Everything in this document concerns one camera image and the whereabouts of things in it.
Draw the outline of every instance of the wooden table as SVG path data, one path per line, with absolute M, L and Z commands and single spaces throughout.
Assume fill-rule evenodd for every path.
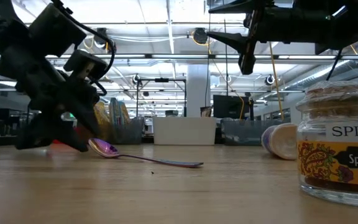
M 205 165 L 103 159 L 62 145 L 0 147 L 0 223 L 358 223 L 357 207 L 304 194 L 296 163 L 260 147 L 119 150 Z

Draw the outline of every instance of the metal spoon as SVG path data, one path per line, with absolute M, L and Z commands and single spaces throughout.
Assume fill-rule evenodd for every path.
M 178 166 L 178 167 L 187 167 L 187 168 L 196 168 L 204 164 L 203 162 L 178 162 L 178 161 L 168 161 L 163 159 L 153 159 L 147 157 L 120 154 L 114 146 L 110 145 L 108 142 L 96 138 L 89 139 L 88 143 L 96 153 L 98 153 L 100 156 L 103 156 L 105 158 L 117 159 L 118 157 L 131 157 L 135 159 L 142 159 L 146 161 L 156 162 L 168 166 Z

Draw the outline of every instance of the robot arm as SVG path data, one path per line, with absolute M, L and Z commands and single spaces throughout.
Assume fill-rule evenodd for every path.
M 277 7 L 274 0 L 236 0 L 209 13 L 247 14 L 247 37 L 207 33 L 240 53 L 239 66 L 244 75 L 253 72 L 258 41 L 315 43 L 315 54 L 340 50 L 358 41 L 358 0 L 294 0 L 292 8 Z
M 10 0 L 0 0 L 0 75 L 17 80 L 16 90 L 30 97 L 30 108 L 40 110 L 32 122 L 18 135 L 16 148 L 49 145 L 57 139 L 79 151 L 87 151 L 72 127 L 60 119 L 65 111 L 93 134 L 99 133 L 93 105 L 99 101 L 94 83 L 110 69 L 109 65 L 84 51 L 75 51 L 64 69 L 70 76 L 56 70 L 46 55 L 62 56 L 72 45 L 78 46 L 86 34 L 78 27 L 99 35 L 71 17 L 72 12 L 59 0 L 49 4 L 31 24 L 26 27 L 16 16 Z M 105 36 L 100 38 L 109 42 Z

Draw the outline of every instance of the computer monitor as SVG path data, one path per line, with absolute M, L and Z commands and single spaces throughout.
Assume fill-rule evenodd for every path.
M 248 97 L 241 97 L 244 100 L 244 109 L 242 118 L 245 113 L 249 112 Z M 242 101 L 238 96 L 214 95 L 214 117 L 215 118 L 233 118 L 239 119 L 242 108 Z

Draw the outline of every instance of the spoon handle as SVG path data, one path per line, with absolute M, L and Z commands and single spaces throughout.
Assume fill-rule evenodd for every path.
M 135 159 L 142 159 L 142 160 L 156 162 L 156 163 L 164 164 L 164 165 L 168 165 L 168 166 L 187 167 L 187 168 L 196 168 L 196 167 L 199 167 L 204 164 L 203 162 L 168 161 L 168 160 L 164 160 L 164 159 L 152 159 L 152 158 L 147 158 L 147 157 L 132 156 L 132 155 L 125 155 L 125 154 L 120 154 L 119 157 L 121 157 L 121 156 L 131 157 L 131 158 L 135 158 Z

